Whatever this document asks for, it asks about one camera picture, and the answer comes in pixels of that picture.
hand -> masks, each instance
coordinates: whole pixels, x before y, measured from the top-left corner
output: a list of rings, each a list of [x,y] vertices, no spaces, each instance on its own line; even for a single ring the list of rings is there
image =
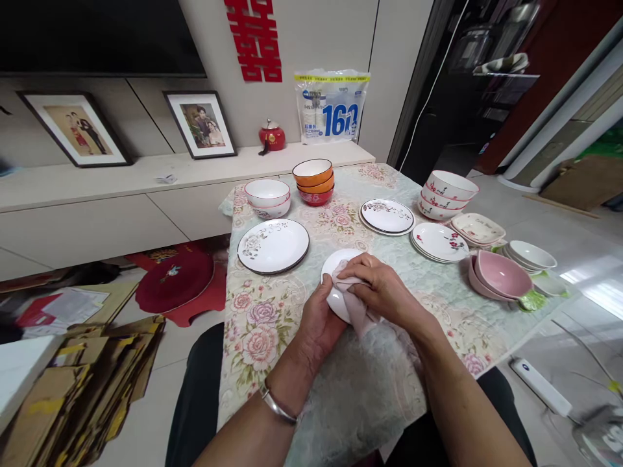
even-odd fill
[[[352,258],[338,278],[356,276],[368,281],[370,287],[354,284],[351,290],[366,305],[380,316],[413,333],[414,326],[419,326],[420,318],[424,321],[434,317],[409,292],[396,271],[382,263],[377,257],[362,253]]]
[[[322,283],[318,284],[303,307],[303,316],[295,337],[306,358],[318,368],[331,353],[347,326],[326,302],[332,287],[331,276],[323,274]]]

framed photograph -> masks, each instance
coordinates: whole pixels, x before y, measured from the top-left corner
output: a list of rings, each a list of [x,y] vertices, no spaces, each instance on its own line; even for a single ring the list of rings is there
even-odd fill
[[[133,164],[91,94],[17,93],[76,167]]]
[[[193,159],[237,154],[216,91],[164,91],[164,97]]]

red cushion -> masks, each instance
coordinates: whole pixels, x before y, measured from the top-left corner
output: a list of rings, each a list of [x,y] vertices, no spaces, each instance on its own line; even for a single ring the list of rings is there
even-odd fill
[[[150,270],[136,289],[136,302],[148,313],[164,313],[196,298],[214,272],[211,256],[201,251],[178,254]]]

cabinet drawer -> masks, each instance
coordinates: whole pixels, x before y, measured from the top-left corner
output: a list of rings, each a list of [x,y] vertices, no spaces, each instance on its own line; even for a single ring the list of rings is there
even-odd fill
[[[49,270],[51,270],[49,267],[0,248],[0,281],[39,274]]]
[[[219,211],[219,205],[237,185],[251,180],[238,180],[215,185],[180,188],[149,193],[169,219],[191,240],[227,234],[232,231],[232,218]]]
[[[0,214],[0,245],[54,269],[187,241],[147,195]]]

person's right hand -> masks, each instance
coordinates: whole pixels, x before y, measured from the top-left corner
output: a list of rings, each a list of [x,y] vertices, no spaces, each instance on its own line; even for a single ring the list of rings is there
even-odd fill
[[[380,316],[401,328],[411,332],[422,318],[432,317],[409,292],[396,271],[377,257],[362,253],[352,258],[337,275],[339,279],[353,276],[369,282],[371,286],[354,284],[349,290]]]

